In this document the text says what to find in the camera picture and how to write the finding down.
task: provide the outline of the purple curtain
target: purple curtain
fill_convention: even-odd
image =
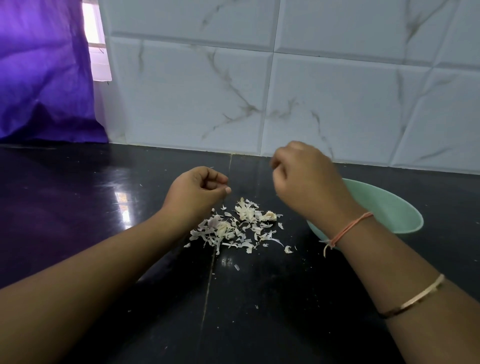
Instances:
[[[0,142],[108,142],[81,0],[0,1]]]

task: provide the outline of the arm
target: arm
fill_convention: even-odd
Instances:
[[[273,159],[277,194],[333,238],[364,212],[333,163],[300,142]],[[439,272],[374,218],[363,220],[337,243],[379,312],[400,306]],[[386,321],[407,363],[480,362],[480,304],[450,281],[410,310]]]
[[[0,290],[0,363],[61,358],[103,311],[231,192],[207,167],[179,176],[149,220]]]

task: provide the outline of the gold bangle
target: gold bangle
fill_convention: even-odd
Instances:
[[[422,292],[417,294],[411,300],[405,302],[403,305],[399,307],[396,307],[390,311],[380,314],[380,317],[384,319],[388,319],[409,310],[413,306],[418,305],[420,302],[423,302],[427,297],[430,297],[432,294],[437,292],[444,280],[445,280],[445,276],[443,274],[439,275],[435,282],[433,282],[429,287],[427,287]]]

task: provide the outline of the hand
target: hand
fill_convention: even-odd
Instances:
[[[189,231],[232,191],[227,182],[227,176],[208,167],[189,170],[173,181],[160,212],[182,232]]]
[[[271,166],[277,195],[329,236],[365,212],[332,161],[313,146],[290,142],[276,150]]]

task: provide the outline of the tiled wall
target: tiled wall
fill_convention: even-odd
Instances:
[[[129,144],[480,172],[479,0],[100,0]]]

